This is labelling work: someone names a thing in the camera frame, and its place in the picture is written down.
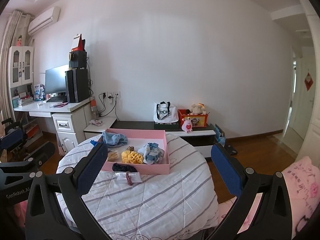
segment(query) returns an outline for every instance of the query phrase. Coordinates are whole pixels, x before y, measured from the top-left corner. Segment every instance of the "white striped duvet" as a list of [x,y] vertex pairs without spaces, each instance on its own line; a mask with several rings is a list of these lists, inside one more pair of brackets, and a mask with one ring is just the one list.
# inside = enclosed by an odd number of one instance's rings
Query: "white striped duvet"
[[[117,184],[114,172],[101,171],[89,193],[82,196],[113,239],[187,239],[217,226],[217,195],[205,159],[180,137],[166,137],[170,174],[142,175],[143,183],[130,187]],[[71,150],[59,162],[57,173],[87,156],[93,147],[91,139]],[[75,227],[62,194],[57,196],[68,224]]]

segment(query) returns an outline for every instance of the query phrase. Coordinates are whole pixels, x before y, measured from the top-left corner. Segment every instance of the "yellow bath sponge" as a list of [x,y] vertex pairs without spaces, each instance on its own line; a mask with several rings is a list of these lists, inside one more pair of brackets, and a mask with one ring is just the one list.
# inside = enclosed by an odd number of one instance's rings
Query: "yellow bath sponge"
[[121,158],[122,158],[122,162],[123,163],[131,163],[129,158],[128,158],[128,155],[131,153],[131,151],[124,151],[121,153]]
[[128,158],[130,160],[130,163],[133,164],[143,164],[143,156],[140,153],[137,152],[131,152],[128,155]]

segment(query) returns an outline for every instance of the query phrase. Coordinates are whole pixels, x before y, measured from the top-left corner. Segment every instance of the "computer monitor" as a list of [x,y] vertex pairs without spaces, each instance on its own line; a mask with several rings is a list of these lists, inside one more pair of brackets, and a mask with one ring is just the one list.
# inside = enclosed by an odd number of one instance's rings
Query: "computer monitor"
[[69,65],[51,68],[45,71],[45,93],[64,93],[66,89],[66,71]]

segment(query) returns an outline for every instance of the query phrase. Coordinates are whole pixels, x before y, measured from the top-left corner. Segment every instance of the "computer tower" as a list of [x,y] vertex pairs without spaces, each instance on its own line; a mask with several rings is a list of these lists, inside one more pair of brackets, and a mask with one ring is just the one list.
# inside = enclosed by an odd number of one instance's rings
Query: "computer tower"
[[66,90],[69,103],[79,103],[89,98],[89,80],[87,69],[66,71]]
[[66,94],[69,103],[75,103],[75,91],[73,89],[73,74],[72,70],[66,71]]
[[75,101],[79,103],[89,98],[89,80],[87,69],[73,69],[73,89],[75,92]]

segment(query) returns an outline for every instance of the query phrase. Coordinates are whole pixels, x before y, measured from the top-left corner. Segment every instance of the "air conditioner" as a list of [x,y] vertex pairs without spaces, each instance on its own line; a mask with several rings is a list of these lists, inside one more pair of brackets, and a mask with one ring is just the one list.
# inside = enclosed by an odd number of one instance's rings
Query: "air conditioner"
[[28,34],[31,36],[37,31],[42,30],[58,21],[60,7],[52,7],[44,13],[40,14],[29,24]]

